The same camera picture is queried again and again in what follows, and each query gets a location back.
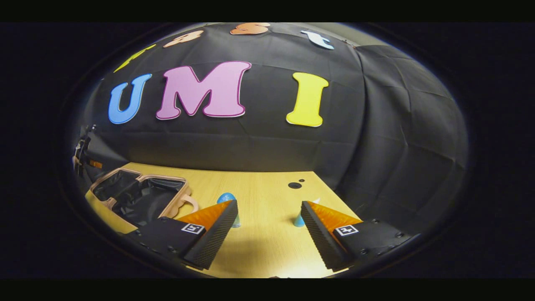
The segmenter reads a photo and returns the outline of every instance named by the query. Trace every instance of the black hole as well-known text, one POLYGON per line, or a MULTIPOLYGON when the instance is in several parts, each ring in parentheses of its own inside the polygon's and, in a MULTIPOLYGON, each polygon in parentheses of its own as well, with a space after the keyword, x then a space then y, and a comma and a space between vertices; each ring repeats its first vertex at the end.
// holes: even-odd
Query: black hole
POLYGON ((296 182, 291 182, 290 184, 288 184, 288 187, 293 188, 293 189, 298 189, 298 188, 301 188, 302 185, 296 182))

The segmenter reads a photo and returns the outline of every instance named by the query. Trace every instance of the wooden table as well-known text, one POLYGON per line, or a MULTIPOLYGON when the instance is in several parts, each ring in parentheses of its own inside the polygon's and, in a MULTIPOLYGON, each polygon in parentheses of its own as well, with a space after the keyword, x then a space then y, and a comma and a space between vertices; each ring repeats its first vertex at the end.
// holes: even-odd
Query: wooden table
MULTIPOLYGON (((325 268, 307 227, 293 225, 301 202, 320 198, 320 205, 359 219, 312 171, 210 171, 139 163, 123 167, 144 175, 187 179, 200 209, 215 205, 225 192, 236 197, 241 227, 230 229, 210 269, 201 271, 214 277, 318 278, 333 275, 325 268), (302 187, 290 188, 290 182, 300 183, 302 187)), ((189 214, 192 209, 186 203, 175 219, 189 214)))

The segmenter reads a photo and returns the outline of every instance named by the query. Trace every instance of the letter m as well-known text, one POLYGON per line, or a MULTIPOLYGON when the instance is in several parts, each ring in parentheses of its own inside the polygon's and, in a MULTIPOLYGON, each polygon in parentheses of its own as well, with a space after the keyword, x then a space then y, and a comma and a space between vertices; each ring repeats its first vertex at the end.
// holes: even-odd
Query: letter m
POLYGON ((203 113, 211 117, 236 117, 245 114, 240 104, 241 78, 245 70, 251 68, 248 62, 225 62, 216 66, 203 81, 190 66, 168 70, 162 108, 156 112, 156 118, 174 119, 180 115, 177 108, 177 96, 186 113, 195 115, 208 93, 210 100, 203 113))

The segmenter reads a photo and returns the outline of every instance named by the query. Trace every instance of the pink letter m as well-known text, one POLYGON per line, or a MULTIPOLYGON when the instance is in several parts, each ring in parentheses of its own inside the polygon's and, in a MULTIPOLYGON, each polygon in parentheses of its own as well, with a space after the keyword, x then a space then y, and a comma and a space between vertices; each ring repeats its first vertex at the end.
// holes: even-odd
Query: pink letter m
POLYGON ((180 115, 176 105, 176 96, 186 113, 195 115, 201 103, 211 92, 210 101, 203 109, 203 113, 211 117, 237 117, 245 114, 245 108, 240 104, 241 78, 245 70, 251 68, 248 62, 225 62, 215 67, 203 81, 190 66, 183 66, 168 70, 165 84, 162 108, 156 112, 156 118, 174 119, 180 115))

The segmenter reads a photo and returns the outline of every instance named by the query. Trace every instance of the blue letter u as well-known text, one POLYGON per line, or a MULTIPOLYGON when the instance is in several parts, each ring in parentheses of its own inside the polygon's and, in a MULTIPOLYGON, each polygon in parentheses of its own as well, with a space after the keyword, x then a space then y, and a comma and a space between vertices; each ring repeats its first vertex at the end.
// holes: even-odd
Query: blue letter u
POLYGON ((127 123, 130 119, 134 118, 141 105, 141 94, 143 93, 143 87, 145 82, 152 76, 152 74, 144 74, 136 77, 132 81, 133 89, 132 96, 130 97, 130 105, 126 110, 119 110, 119 102, 121 101, 121 94, 123 90, 128 86, 128 83, 124 82, 111 91, 110 106, 108 107, 108 118, 112 123, 121 124, 127 123))

